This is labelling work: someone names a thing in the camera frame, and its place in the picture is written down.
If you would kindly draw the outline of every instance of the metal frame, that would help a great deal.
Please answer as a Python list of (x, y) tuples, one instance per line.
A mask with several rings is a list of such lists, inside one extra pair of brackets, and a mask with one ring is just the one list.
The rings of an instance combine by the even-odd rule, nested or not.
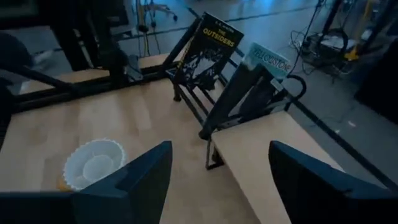
[[(186, 33), (183, 35), (183, 37), (180, 39), (178, 44), (174, 47), (172, 52), (169, 54), (169, 56), (166, 58), (165, 62), (161, 66), (159, 70), (159, 74), (166, 73), (168, 74), (171, 82), (173, 83), (174, 86), (174, 100), (175, 101), (181, 101), (181, 99), (184, 100), (184, 102), (187, 104), (187, 106), (190, 108), (192, 111), (193, 115), (196, 117), (196, 119), (199, 121), (199, 123), (203, 126), (206, 118), (202, 117), (199, 113), (199, 111), (194, 107), (193, 102), (189, 100), (188, 96), (185, 94), (185, 92), (182, 90), (182, 87), (173, 80), (173, 71), (167, 70), (166, 68), (173, 62), (173, 60), (177, 57), (178, 53), (183, 49), (183, 47), (188, 43), (190, 38), (193, 36), (198, 24), (200, 22), (200, 19), (197, 18), (195, 22), (189, 27), (189, 29), (186, 31)], [(243, 57), (242, 51), (239, 49), (237, 50), (237, 53), (239, 56)], [(229, 61), (230, 64), (232, 64), (235, 68), (238, 66), (238, 64), (234, 63), (232, 60)], [(225, 78), (220, 75), (219, 81), (221, 84), (224, 86), (226, 85), (226, 80)], [(199, 100), (199, 98), (196, 96), (196, 94), (192, 90), (188, 90), (188, 93), (191, 95), (195, 103), (201, 108), (202, 113), (208, 114), (208, 111), (206, 108), (204, 108), (203, 103)], [(215, 103), (215, 100), (213, 100), (210, 95), (204, 91), (201, 90), (202, 93), (208, 98), (208, 100), (211, 103)], [(318, 118), (314, 113), (312, 113), (306, 106), (304, 106), (301, 102), (299, 102), (298, 98), (302, 96), (303, 93), (300, 94), (300, 96), (292, 96), (287, 90), (282, 90), (283, 92), (283, 98), (288, 99), (288, 102), (284, 106), (284, 110), (288, 111), (290, 106), (293, 104), (295, 105), (301, 112), (303, 112), (308, 118), (311, 119), (319, 128), (322, 129), (330, 138), (332, 138), (339, 146), (341, 146), (349, 155), (351, 155), (354, 159), (356, 159), (367, 171), (369, 171), (375, 178), (377, 178), (381, 183), (383, 183), (387, 188), (398, 191), (398, 185), (392, 181), (388, 176), (383, 174), (375, 165), (371, 164), (364, 156), (362, 156), (353, 146), (351, 146), (347, 141), (345, 141), (342, 137), (340, 137), (338, 134), (336, 134), (332, 129), (330, 129), (320, 118)], [(213, 148), (213, 153), (211, 156), (211, 159), (213, 160), (213, 164), (210, 164), (210, 151), (211, 151), (211, 138), (208, 138), (208, 144), (206, 148), (206, 164), (205, 167), (207, 170), (212, 170), (214, 168), (217, 168), (219, 166), (223, 166), (224, 162), (216, 150), (216, 148)]]
[[(173, 63), (170, 65), (169, 68), (173, 69), (176, 65), (176, 63)], [(23, 111), (76, 100), (86, 96), (104, 93), (107, 91), (118, 90), (125, 87), (140, 85), (162, 78), (167, 78), (166, 76), (159, 75), (159, 73), (157, 73), (160, 65), (143, 68), (141, 70), (142, 79), (140, 80), (127, 79), (127, 82), (116, 82), (111, 76), (107, 76), (78, 83), (63, 82), (42, 73), (29, 70), (28, 68), (14, 67), (17, 68), (17, 70), (10, 67), (5, 68), (1, 63), (0, 67), (9, 70), (10, 72), (18, 71), (18, 74), (24, 77), (54, 86), (54, 88), (48, 90), (40, 90), (32, 93), (15, 95), (12, 113), (20, 113)]]

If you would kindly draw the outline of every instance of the black cable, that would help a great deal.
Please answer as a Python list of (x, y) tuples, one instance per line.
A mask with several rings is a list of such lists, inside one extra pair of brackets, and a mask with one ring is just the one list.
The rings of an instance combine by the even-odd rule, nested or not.
[[(131, 10), (132, 10), (132, 13), (134, 14), (136, 14), (137, 15), (137, 22), (139, 21), (139, 14), (138, 14), (138, 9), (137, 9), (137, 11), (136, 12), (134, 12), (134, 7), (133, 6), (131, 6)], [(139, 58), (141, 58), (142, 56), (141, 56), (141, 41), (140, 41), (140, 37), (139, 37), (139, 32), (138, 32), (138, 29), (136, 29), (137, 30), (137, 36), (138, 36), (138, 56), (139, 56)]]
[(291, 79), (297, 80), (301, 83), (301, 85), (303, 87), (301, 92), (297, 96), (294, 96), (295, 100), (299, 100), (307, 92), (307, 84), (305, 83), (305, 80), (298, 75), (292, 75), (292, 74), (288, 75), (286, 78), (291, 78)]
[[(310, 32), (311, 25), (312, 25), (312, 23), (313, 23), (313, 21), (314, 21), (314, 19), (315, 19), (315, 16), (316, 16), (316, 14), (317, 14), (317, 11), (318, 11), (318, 9), (321, 8), (321, 7), (322, 7), (322, 0), (319, 0), (317, 6), (315, 7), (315, 11), (314, 11), (313, 14), (312, 14), (312, 18), (311, 18), (311, 20), (310, 20), (310, 23), (308, 24), (307, 31), (306, 31), (305, 34), (304, 34), (304, 40), (307, 38), (307, 35), (308, 35), (308, 33)], [(300, 49), (298, 50), (298, 54), (297, 54), (297, 56), (296, 56), (294, 65), (293, 65), (291, 71), (290, 71), (287, 75), (290, 75), (290, 74), (294, 71), (294, 68), (297, 66), (297, 62), (298, 62), (298, 60), (299, 60), (299, 58), (300, 58), (301, 51), (302, 51), (302, 48), (300, 48)]]
[[(155, 24), (155, 20), (154, 20), (154, 18), (152, 17), (152, 14), (151, 14), (151, 13), (149, 13), (149, 17), (150, 17), (150, 23), (151, 23), (151, 24)], [(159, 46), (159, 41), (157, 40), (156, 26), (153, 27), (153, 30), (154, 30), (154, 35), (155, 35), (155, 41), (156, 41), (157, 51), (158, 51), (158, 53), (160, 54), (160, 46)]]
[(149, 41), (148, 41), (148, 35), (147, 35), (147, 33), (144, 33), (144, 40), (145, 40), (146, 45), (147, 45), (147, 53), (148, 53), (148, 56), (150, 56), (150, 52), (149, 52)]
[[(319, 57), (319, 61), (321, 61), (320, 65), (314, 66), (312, 69), (307, 70), (304, 67), (304, 61), (302, 61), (302, 71), (300, 73), (304, 73), (306, 75), (311, 75), (314, 71), (319, 70), (321, 68), (329, 67), (329, 66), (333, 66), (333, 65), (335, 66), (336, 62), (340, 62), (341, 60), (344, 59), (345, 53), (346, 53), (346, 50), (347, 50), (347, 46), (348, 46), (348, 41), (349, 41), (348, 40), (348, 36), (345, 33), (345, 31), (344, 31), (344, 26), (347, 23), (347, 20), (348, 20), (349, 14), (352, 11), (352, 8), (354, 8), (354, 4), (351, 5), (351, 7), (350, 7), (350, 9), (349, 9), (344, 21), (343, 21), (343, 24), (341, 24), (341, 22), (340, 22), (340, 26), (341, 27), (337, 28), (337, 29), (330, 29), (330, 30), (328, 30), (327, 33), (322, 34), (322, 36), (317, 40), (317, 43), (316, 43), (316, 46), (315, 46), (315, 49), (314, 49), (315, 52), (308, 52), (309, 54), (315, 54), (316, 57)], [(330, 54), (330, 50), (325, 50), (325, 48), (323, 48), (323, 46), (321, 44), (325, 37), (328, 37), (328, 36), (331, 36), (331, 35), (332, 36), (339, 36), (339, 37), (341, 37), (343, 39), (343, 47), (340, 49), (340, 51), (338, 53), (332, 54), (332, 55)], [(303, 30), (301, 30), (301, 31), (293, 30), (290, 33), (290, 41), (291, 41), (290, 44), (293, 45), (293, 48), (297, 51), (297, 53), (299, 55), (302, 55), (301, 47), (299, 48), (297, 46), (297, 39), (300, 36), (303, 36), (304, 37), (303, 41), (306, 41), (305, 40), (306, 35), (303, 33)]]

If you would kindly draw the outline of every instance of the wooden tabletop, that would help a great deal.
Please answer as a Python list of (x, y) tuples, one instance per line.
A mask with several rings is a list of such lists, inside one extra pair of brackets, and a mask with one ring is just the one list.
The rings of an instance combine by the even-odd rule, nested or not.
[(272, 178), (269, 143), (278, 140), (343, 169), (285, 111), (213, 133), (212, 140), (261, 223), (290, 223)]

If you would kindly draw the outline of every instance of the white plastic container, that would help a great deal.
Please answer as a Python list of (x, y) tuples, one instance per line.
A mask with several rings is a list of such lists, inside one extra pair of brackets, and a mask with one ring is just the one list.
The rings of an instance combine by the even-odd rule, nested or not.
[(124, 166), (126, 153), (116, 141), (98, 139), (80, 146), (63, 167), (63, 178), (72, 190), (81, 190)]

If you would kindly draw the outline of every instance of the stand leg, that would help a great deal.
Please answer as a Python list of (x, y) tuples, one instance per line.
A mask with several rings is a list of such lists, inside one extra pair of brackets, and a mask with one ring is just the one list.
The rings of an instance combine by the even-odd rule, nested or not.
[(207, 150), (206, 150), (206, 170), (212, 170), (217, 167), (223, 166), (224, 161), (221, 158), (220, 154), (216, 150), (216, 147), (213, 147), (213, 154), (211, 155), (211, 160), (214, 162), (213, 164), (210, 165), (210, 147), (211, 147), (211, 139), (207, 141)]
[(173, 98), (173, 100), (176, 101), (176, 102), (179, 102), (179, 101), (181, 101), (181, 95), (180, 95), (180, 93), (178, 92), (177, 85), (178, 85), (178, 84), (174, 84), (174, 83), (173, 83), (173, 89), (174, 89), (174, 98)]

